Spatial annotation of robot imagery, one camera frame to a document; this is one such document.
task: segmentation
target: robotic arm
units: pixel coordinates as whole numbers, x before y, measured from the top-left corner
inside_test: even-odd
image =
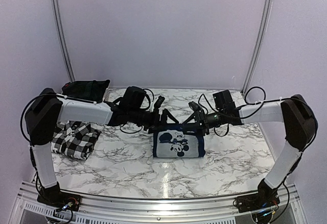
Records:
[[[235,107],[228,90],[213,96],[216,110],[210,114],[205,114],[199,104],[189,103],[194,113],[182,124],[185,133],[190,128],[196,128],[198,133],[205,135],[209,134],[209,129],[227,123],[238,126],[253,122],[284,122],[286,129],[284,149],[272,170],[259,183],[258,193],[236,198],[240,212],[268,207],[269,204],[273,204],[273,201],[279,203],[279,199],[276,199],[278,188],[285,181],[286,176],[296,168],[303,151],[316,133],[318,124],[312,110],[301,95],[240,107]],[[51,140],[57,122],[89,121],[108,126],[120,126],[132,122],[153,132],[160,129],[159,108],[164,97],[159,97],[152,112],[141,108],[145,97],[149,100],[144,90],[128,87],[119,100],[112,103],[94,103],[59,95],[49,88],[45,89],[25,114],[30,135],[31,159],[42,184],[38,201],[59,206],[59,204],[66,204],[72,197],[72,194],[60,191],[54,172]]]

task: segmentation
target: mickey mouse graphic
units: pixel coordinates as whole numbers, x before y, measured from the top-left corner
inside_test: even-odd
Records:
[[[182,133],[176,133],[176,138],[166,132],[159,137],[160,143],[170,143],[172,144],[170,151],[174,150],[177,156],[183,157],[185,155],[184,151],[188,151],[190,148],[188,146],[188,141],[185,139],[185,135]]]

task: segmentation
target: marble tabletop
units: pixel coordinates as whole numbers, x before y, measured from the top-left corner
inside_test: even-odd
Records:
[[[197,102],[218,90],[152,89],[166,99],[167,108],[179,121],[192,111],[188,102]],[[110,101],[125,89],[110,91]],[[236,106],[244,104],[239,91],[232,91]],[[105,196],[130,198],[192,198],[256,190],[274,159],[257,124],[230,126],[228,135],[205,136],[204,158],[161,159],[152,157],[153,135],[141,131],[124,134],[119,127],[101,126],[95,150],[86,161],[53,154],[57,179],[62,189]],[[126,125],[125,131],[138,127]],[[226,126],[217,129],[223,134]]]

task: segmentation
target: white wall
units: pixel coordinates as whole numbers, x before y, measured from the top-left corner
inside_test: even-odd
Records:
[[[0,0],[0,222],[7,223],[22,180],[32,176],[19,129],[25,104],[68,81],[51,0]]]
[[[264,0],[59,0],[77,79],[241,89]]]
[[[310,224],[327,223],[327,0],[273,0],[253,85],[268,98],[304,96],[319,122],[293,179]],[[283,125],[263,123],[274,152],[284,145]]]

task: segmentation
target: black and white checkered cloth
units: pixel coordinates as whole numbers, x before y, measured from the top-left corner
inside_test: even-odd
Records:
[[[68,121],[65,125],[56,126],[51,150],[54,153],[86,160],[100,134],[92,123]]]

